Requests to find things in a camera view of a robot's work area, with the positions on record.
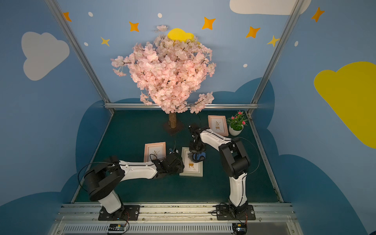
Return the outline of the blue and grey cloth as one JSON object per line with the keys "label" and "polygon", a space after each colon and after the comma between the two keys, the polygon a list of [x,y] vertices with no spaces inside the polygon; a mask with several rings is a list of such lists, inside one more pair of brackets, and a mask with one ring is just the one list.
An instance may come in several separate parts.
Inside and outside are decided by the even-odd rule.
{"label": "blue and grey cloth", "polygon": [[206,153],[201,152],[201,153],[190,153],[189,154],[189,159],[194,162],[194,163],[199,163],[202,162],[206,159]]}

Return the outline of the green picture frame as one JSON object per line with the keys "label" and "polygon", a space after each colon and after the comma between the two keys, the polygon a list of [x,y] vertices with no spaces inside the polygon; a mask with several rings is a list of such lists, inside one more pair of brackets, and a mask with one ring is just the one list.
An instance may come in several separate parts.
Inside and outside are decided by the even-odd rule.
{"label": "green picture frame", "polygon": [[182,148],[182,160],[184,164],[183,172],[180,173],[180,176],[189,176],[189,177],[203,177],[203,162],[194,163],[189,158],[189,148]]}

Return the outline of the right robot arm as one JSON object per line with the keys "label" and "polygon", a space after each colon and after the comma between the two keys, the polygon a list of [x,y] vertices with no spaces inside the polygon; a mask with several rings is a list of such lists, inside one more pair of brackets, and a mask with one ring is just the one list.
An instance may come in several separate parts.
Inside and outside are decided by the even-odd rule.
{"label": "right robot arm", "polygon": [[189,126],[193,140],[190,141],[189,159],[194,163],[205,160],[206,146],[217,150],[221,164],[230,180],[230,212],[239,215],[248,209],[246,196],[246,177],[250,158],[239,138],[230,139],[219,135],[208,127],[200,128],[196,124]]}

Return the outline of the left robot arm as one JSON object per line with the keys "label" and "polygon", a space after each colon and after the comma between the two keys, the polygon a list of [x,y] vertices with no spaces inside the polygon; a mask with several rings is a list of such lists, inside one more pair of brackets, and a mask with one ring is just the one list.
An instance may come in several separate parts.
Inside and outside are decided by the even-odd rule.
{"label": "left robot arm", "polygon": [[148,162],[126,162],[111,156],[95,166],[84,175],[84,185],[92,202],[99,202],[104,213],[112,220],[119,220],[126,214],[126,209],[115,188],[123,181],[135,179],[161,179],[165,176],[183,172],[184,163],[176,152],[158,159],[151,156]]}

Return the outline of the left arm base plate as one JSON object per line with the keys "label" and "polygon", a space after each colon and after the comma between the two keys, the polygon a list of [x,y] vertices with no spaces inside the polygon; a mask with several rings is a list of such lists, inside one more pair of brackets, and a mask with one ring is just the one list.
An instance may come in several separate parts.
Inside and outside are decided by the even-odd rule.
{"label": "left arm base plate", "polygon": [[102,206],[99,212],[99,221],[137,221],[140,212],[140,205],[122,205],[113,213],[107,212]]}

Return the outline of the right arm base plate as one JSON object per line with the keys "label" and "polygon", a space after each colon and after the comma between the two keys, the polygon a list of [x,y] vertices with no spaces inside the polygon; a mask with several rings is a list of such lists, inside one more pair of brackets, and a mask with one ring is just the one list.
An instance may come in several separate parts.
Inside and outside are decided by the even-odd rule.
{"label": "right arm base plate", "polygon": [[216,216],[217,220],[256,220],[256,213],[252,205],[247,205],[246,210],[241,213],[236,213],[235,208],[224,203],[215,206],[215,209],[210,212],[211,215]]}

